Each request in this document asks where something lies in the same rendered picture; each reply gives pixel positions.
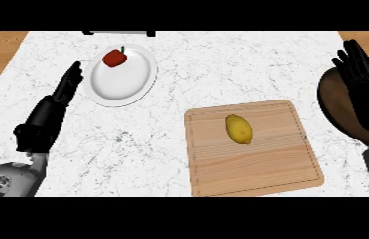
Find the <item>red bell pepper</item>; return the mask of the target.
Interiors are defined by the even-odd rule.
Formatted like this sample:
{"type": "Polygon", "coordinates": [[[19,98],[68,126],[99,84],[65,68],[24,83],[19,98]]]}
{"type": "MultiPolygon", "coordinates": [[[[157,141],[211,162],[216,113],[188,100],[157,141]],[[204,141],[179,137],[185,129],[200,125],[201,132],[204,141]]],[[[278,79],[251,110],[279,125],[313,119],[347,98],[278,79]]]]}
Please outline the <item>red bell pepper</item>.
{"type": "Polygon", "coordinates": [[[104,63],[109,67],[121,65],[127,61],[126,47],[114,49],[102,58],[104,63]]]}

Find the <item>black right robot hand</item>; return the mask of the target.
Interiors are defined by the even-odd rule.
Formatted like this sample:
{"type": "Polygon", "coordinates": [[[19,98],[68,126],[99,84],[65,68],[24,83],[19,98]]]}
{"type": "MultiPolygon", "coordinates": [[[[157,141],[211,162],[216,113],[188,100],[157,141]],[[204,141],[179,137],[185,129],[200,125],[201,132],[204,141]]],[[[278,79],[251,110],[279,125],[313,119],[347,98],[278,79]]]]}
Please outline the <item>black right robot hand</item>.
{"type": "Polygon", "coordinates": [[[354,39],[343,42],[343,49],[338,50],[332,63],[349,90],[359,123],[369,131],[369,55],[354,39]]]}

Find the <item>grey appliance with black feet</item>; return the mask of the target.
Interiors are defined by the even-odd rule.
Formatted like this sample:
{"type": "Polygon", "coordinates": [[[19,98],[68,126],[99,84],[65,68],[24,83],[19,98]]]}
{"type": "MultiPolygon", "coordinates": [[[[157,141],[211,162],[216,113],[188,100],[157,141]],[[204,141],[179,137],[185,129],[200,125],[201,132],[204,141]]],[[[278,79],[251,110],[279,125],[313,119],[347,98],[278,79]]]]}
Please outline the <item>grey appliance with black feet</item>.
{"type": "Polygon", "coordinates": [[[83,31],[84,35],[95,35],[99,33],[105,34],[139,34],[146,35],[148,37],[155,37],[155,31],[83,31]]]}

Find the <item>wooden cutting board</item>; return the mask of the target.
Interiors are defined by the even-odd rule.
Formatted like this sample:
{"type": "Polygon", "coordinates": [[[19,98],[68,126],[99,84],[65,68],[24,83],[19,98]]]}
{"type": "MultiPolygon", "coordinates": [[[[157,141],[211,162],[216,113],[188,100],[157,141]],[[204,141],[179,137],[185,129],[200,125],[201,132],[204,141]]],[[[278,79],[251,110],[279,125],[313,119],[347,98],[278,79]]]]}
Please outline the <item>wooden cutting board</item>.
{"type": "Polygon", "coordinates": [[[185,114],[192,194],[259,196],[316,187],[325,176],[290,100],[191,109],[185,114]],[[253,128],[233,142],[225,119],[236,114],[253,128]]]}

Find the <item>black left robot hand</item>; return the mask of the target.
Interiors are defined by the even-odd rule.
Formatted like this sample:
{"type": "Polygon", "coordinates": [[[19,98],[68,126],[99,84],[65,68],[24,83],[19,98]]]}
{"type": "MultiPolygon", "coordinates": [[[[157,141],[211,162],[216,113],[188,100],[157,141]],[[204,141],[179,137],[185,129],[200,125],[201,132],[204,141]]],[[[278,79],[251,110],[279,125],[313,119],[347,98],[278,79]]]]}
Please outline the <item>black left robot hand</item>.
{"type": "Polygon", "coordinates": [[[40,100],[24,124],[15,127],[16,150],[28,153],[47,153],[56,141],[67,108],[84,79],[81,63],[74,62],[67,70],[52,95],[40,100]]]}

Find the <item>white plate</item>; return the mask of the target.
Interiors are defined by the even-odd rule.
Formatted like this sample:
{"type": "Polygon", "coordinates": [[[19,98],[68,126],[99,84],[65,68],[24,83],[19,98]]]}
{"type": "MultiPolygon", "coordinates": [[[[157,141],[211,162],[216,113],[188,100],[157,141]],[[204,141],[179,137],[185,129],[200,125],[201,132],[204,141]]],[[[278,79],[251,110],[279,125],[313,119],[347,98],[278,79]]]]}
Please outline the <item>white plate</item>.
{"type": "Polygon", "coordinates": [[[135,44],[118,44],[102,50],[84,70],[84,92],[90,100],[105,107],[135,103],[151,91],[157,80],[158,66],[152,52],[135,44]],[[109,67],[104,56],[124,49],[127,61],[109,67]]]}

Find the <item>yellow lemon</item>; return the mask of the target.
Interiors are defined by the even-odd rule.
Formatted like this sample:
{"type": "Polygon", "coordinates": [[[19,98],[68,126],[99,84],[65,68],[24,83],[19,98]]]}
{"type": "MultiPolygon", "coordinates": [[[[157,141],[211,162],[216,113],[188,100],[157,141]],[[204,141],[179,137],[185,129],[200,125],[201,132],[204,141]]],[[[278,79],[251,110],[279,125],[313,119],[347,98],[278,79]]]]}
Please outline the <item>yellow lemon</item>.
{"type": "Polygon", "coordinates": [[[250,144],[253,139],[253,128],[248,121],[238,115],[226,117],[226,131],[238,144],[250,144]]]}

